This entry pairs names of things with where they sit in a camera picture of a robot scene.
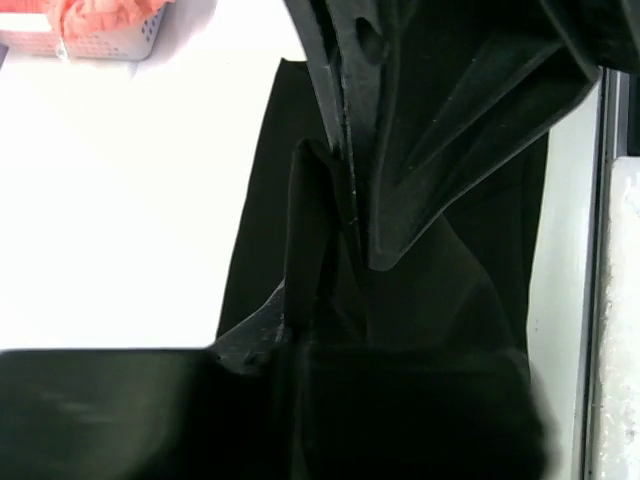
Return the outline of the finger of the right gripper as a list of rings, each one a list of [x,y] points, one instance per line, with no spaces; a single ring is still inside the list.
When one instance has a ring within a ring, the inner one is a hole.
[[[369,265],[569,113],[598,67],[578,1],[380,1],[369,101]]]
[[[366,265],[383,245],[381,174],[395,105],[392,1],[289,1],[330,148],[346,170],[347,239]]]

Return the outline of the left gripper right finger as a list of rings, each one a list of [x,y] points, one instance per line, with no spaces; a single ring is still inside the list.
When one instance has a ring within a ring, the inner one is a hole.
[[[297,438],[311,479],[541,479],[550,466],[517,351],[310,345],[298,380]]]

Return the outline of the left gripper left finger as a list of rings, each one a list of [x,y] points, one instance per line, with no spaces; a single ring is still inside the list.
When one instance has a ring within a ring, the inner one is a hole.
[[[8,350],[5,479],[285,479],[284,291],[199,349]]]

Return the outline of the black long sleeve shirt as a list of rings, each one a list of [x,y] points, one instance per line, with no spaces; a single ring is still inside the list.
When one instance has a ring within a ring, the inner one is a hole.
[[[637,72],[638,3],[578,2],[595,83],[605,67]],[[221,330],[282,283],[283,321],[295,335],[409,350],[524,350],[549,130],[446,207],[392,268],[375,270],[347,239],[346,170],[330,148],[307,58],[282,62]]]

